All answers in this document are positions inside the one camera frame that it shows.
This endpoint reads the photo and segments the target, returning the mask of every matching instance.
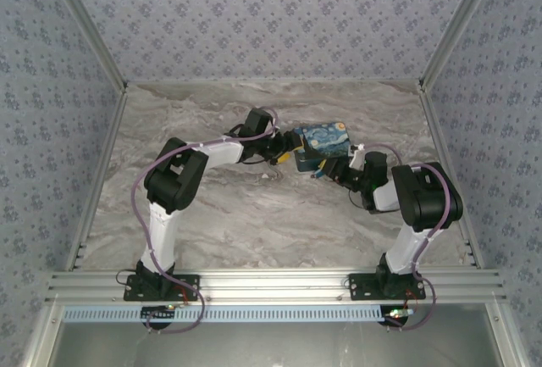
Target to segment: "floral wallpaper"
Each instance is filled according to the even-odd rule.
[[[62,0],[0,0],[0,365],[65,266],[117,96]]]
[[[460,0],[83,0],[127,81],[417,78]]]
[[[542,0],[483,0],[433,90],[484,260],[542,365]]]

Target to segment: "gray marble tabletop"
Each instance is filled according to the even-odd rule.
[[[354,143],[387,142],[406,163],[436,160],[415,86],[405,83],[205,83],[129,86],[98,209],[86,242],[84,270],[132,267],[145,241],[130,207],[130,188],[171,137],[214,139],[244,121],[253,106],[273,106],[280,126],[342,121]],[[390,157],[389,164],[395,164]],[[352,195],[361,203],[358,195]],[[148,207],[141,186],[137,203]],[[374,266],[393,244],[400,213],[371,215],[348,191],[296,170],[232,164],[209,170],[176,237],[176,268]],[[424,263],[466,261],[452,226]]]

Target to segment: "patterned wall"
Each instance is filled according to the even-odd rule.
[[[83,0],[128,81],[416,78],[459,0]]]
[[[0,365],[65,266],[116,95],[62,0],[0,0]]]
[[[542,365],[542,0],[483,0],[432,96],[489,267]]]

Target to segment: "box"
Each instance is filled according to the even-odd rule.
[[[348,157],[350,139],[344,123],[304,125],[294,128],[294,132],[303,141],[303,147],[294,152],[300,172],[317,170],[328,158]]]

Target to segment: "metal bracket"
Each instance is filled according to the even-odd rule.
[[[186,282],[195,289],[200,289],[201,278],[194,274],[173,275],[179,281]],[[160,297],[159,292],[150,286],[143,278],[137,274],[130,275],[126,280],[126,288],[124,289],[124,300],[126,302],[143,302],[143,301],[171,301],[171,302],[196,302],[197,295],[190,289],[185,289],[182,286],[172,286],[164,297]]]
[[[374,273],[372,274],[349,274],[349,291],[352,301],[375,301],[375,300],[407,300],[412,299],[408,296],[407,290],[411,291],[416,299],[425,299],[425,289],[423,283],[417,281],[413,275],[401,275],[401,289],[394,297],[384,294],[379,280]]]

